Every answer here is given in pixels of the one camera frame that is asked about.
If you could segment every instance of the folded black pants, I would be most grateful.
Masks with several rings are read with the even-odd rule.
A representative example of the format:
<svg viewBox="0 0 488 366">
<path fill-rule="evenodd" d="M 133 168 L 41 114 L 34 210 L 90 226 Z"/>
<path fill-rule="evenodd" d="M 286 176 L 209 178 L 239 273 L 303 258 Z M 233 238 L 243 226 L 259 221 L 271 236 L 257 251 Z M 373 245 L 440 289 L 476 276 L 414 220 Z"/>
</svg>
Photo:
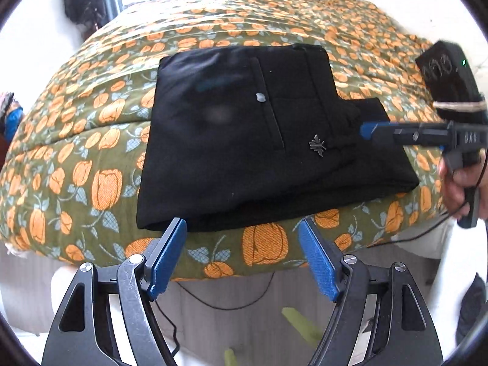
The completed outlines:
<svg viewBox="0 0 488 366">
<path fill-rule="evenodd" d="M 137 226 L 191 231 L 263 224 L 411 191 L 402 147 L 377 150 L 363 121 L 378 99 L 338 97 L 320 47 L 228 47 L 163 58 Z"/>
</svg>

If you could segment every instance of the floral bedspread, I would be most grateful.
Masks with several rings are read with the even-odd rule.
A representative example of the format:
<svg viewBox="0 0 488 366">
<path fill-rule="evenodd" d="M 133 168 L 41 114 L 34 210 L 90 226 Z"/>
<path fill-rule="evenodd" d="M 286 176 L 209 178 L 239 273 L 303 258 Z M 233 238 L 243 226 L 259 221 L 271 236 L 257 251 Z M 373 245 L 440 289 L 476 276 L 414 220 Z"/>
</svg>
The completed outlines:
<svg viewBox="0 0 488 366">
<path fill-rule="evenodd" d="M 377 96 L 392 121 L 435 121 L 414 63 L 429 44 L 358 0 L 154 0 L 97 31 L 54 74 L 21 123 L 0 173 L 0 233 L 19 249 L 79 264 L 117 264 L 159 232 L 136 204 L 157 67 L 191 48 L 311 43 L 329 54 L 339 95 Z M 406 148 L 420 186 L 318 213 L 325 238 L 351 251 L 387 241 L 441 207 L 438 151 Z M 219 278 L 305 263 L 295 218 L 189 233 L 175 279 Z"/>
</svg>

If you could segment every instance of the folded garment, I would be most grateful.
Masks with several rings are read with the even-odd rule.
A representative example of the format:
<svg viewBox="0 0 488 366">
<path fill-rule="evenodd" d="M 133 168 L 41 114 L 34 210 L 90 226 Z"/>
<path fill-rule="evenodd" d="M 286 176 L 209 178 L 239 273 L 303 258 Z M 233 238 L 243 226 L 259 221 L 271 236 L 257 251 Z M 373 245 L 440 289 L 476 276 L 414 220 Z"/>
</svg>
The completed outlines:
<svg viewBox="0 0 488 366">
<path fill-rule="evenodd" d="M 181 52 L 158 69 L 138 196 L 139 228 L 174 217 L 216 231 L 411 191 L 402 147 L 377 150 L 378 99 L 342 100 L 319 46 Z"/>
</svg>

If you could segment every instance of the bed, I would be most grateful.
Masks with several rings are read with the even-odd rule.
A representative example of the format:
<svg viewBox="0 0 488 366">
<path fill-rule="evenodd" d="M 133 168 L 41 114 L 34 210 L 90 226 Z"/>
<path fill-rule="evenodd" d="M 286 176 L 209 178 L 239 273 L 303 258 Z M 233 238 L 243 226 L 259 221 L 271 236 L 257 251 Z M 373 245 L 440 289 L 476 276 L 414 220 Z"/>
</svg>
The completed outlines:
<svg viewBox="0 0 488 366">
<path fill-rule="evenodd" d="M 152 0 L 87 39 L 54 74 L 10 145 L 0 173 L 0 233 L 15 249 L 73 264 L 118 264 L 160 232 L 138 230 L 138 187 L 157 67 L 192 48 L 311 43 L 325 48 L 339 95 L 378 97 L 391 121 L 438 121 L 414 59 L 430 43 L 402 34 L 359 0 Z M 312 216 L 342 251 L 389 238 L 438 214 L 438 150 L 406 147 L 411 193 Z M 306 265 L 303 217 L 191 232 L 174 280 Z"/>
</svg>

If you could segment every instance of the black cable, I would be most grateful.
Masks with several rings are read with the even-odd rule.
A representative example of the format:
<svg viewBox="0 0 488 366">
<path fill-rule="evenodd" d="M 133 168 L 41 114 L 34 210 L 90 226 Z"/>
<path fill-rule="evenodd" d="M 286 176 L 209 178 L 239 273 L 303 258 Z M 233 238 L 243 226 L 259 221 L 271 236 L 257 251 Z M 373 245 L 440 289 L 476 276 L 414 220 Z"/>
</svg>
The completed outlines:
<svg viewBox="0 0 488 366">
<path fill-rule="evenodd" d="M 273 277 L 274 277 L 274 271 L 271 274 L 271 278 L 269 279 L 268 285 L 266 286 L 264 292 L 257 299 L 253 300 L 252 302 L 250 302 L 248 304 L 241 305 L 240 307 L 234 307 L 234 308 L 222 308 L 222 307 L 216 307 L 215 305 L 211 305 L 211 304 L 205 302 L 204 300 L 198 298 L 196 295 L 194 295 L 192 292 L 190 292 L 186 287 L 184 287 L 181 283 L 177 282 L 177 284 L 180 285 L 181 289 L 183 289 L 191 297 L 193 297 L 194 299 L 198 300 L 200 303 L 206 305 L 207 307 L 210 307 L 210 308 L 213 308 L 213 309 L 217 309 L 219 311 L 236 311 L 238 309 L 243 309 L 243 308 L 249 307 L 249 306 L 257 303 L 259 300 L 261 300 L 264 297 L 264 295 L 268 292 L 268 289 L 269 289 L 269 287 L 271 285 L 271 281 L 273 280 Z"/>
<path fill-rule="evenodd" d="M 177 332 L 177 328 L 176 328 L 176 325 L 173 323 L 173 321 L 171 319 L 169 319 L 168 315 L 166 315 L 163 310 L 161 309 L 161 307 L 159 306 L 158 302 L 154 302 L 154 304 L 156 304 L 156 307 L 158 308 L 159 312 L 161 312 L 163 314 L 163 316 L 166 318 L 166 320 L 173 326 L 173 341 L 175 342 L 175 349 L 171 352 L 171 356 L 174 358 L 175 355 L 178 353 L 178 351 L 180 350 L 180 343 L 178 342 L 178 339 L 176 337 L 176 332 Z"/>
<path fill-rule="evenodd" d="M 488 164 L 488 156 L 485 157 L 485 163 L 483 164 L 483 169 L 481 170 L 481 174 L 480 174 L 480 177 L 478 178 L 478 181 L 476 182 L 475 188 L 477 188 L 480 185 L 481 180 L 483 179 L 483 176 L 485 175 L 486 165 L 487 164 Z M 378 246 L 390 245 L 392 243 L 402 243 L 402 242 L 415 241 L 416 239 L 419 239 L 419 238 L 423 237 L 424 235 L 427 235 L 429 232 L 431 232 L 434 229 L 436 229 L 437 227 L 439 227 L 448 218 L 450 218 L 450 217 L 454 216 L 456 213 L 458 213 L 463 208 L 463 206 L 466 205 L 467 203 L 468 203 L 468 201 L 465 200 L 463 202 L 463 204 L 459 208 L 457 208 L 454 212 L 449 213 L 445 218 L 441 219 L 436 224 L 434 224 L 432 227 L 429 227 L 426 231 L 424 231 L 423 233 L 421 233 L 421 234 L 419 234 L 419 235 L 417 235 L 415 237 L 405 238 L 405 239 L 399 239 L 397 241 L 388 241 L 388 242 L 374 243 L 374 244 L 372 244 L 370 246 L 367 246 L 366 248 L 370 249 L 370 248 L 375 248 L 375 247 L 378 247 Z"/>
</svg>

